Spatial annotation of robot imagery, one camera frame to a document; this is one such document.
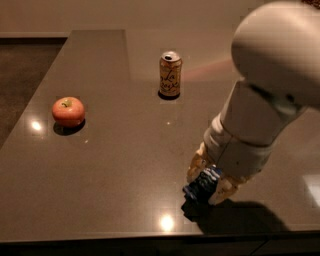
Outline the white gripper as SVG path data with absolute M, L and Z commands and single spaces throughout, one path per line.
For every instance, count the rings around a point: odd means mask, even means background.
M 208 199 L 218 205 L 238 192 L 251 175 L 266 164 L 273 146 L 250 145 L 231 135 L 222 125 L 218 114 L 204 133 L 203 142 L 195 152 L 187 171 L 187 182 L 193 182 L 200 172 L 215 164 L 224 174 L 215 192 Z

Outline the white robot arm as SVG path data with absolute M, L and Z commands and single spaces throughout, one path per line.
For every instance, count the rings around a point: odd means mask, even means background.
M 273 2 L 251 12 L 231 45 L 241 78 L 204 133 L 185 197 L 217 205 L 259 173 L 283 129 L 320 106 L 320 12 Z

